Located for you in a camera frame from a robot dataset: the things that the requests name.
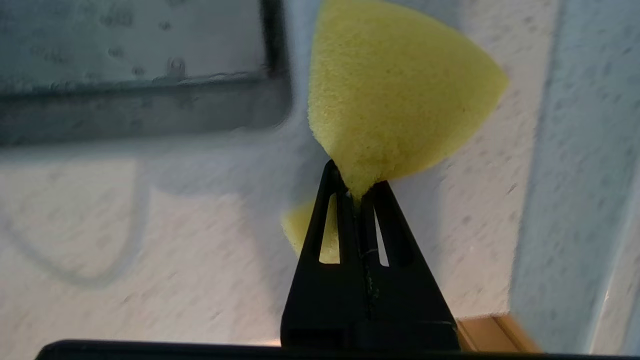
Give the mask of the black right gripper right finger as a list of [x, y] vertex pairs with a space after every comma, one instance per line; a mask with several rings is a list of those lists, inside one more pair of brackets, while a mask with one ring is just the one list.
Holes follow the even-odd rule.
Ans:
[[366, 342], [378, 349], [458, 350], [457, 324], [388, 182], [362, 198]]

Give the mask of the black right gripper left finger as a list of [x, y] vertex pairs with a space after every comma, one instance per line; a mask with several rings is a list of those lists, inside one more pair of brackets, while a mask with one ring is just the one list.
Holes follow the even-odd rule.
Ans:
[[[336, 200], [339, 263], [320, 261], [330, 198]], [[281, 318], [282, 347], [346, 348], [354, 328], [367, 319], [364, 270], [359, 253], [354, 202], [334, 161], [318, 186], [301, 255]]]

